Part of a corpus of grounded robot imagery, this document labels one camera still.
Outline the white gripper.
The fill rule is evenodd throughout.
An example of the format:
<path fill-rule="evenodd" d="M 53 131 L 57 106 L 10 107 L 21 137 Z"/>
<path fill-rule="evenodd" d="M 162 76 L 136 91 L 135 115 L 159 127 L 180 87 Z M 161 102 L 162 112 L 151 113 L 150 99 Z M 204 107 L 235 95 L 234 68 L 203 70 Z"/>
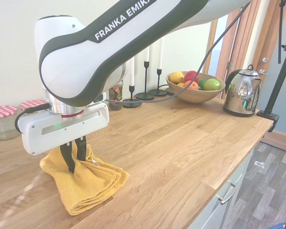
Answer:
<path fill-rule="evenodd" d="M 38 155 L 60 146 L 61 155 L 71 173 L 75 162 L 72 158 L 72 142 L 76 139 L 77 159 L 86 160 L 86 135 L 105 128 L 109 123 L 108 106 L 99 102 L 85 107 L 84 114 L 73 120 L 64 121 L 60 114 L 43 111 L 19 119 L 24 149 Z"/>

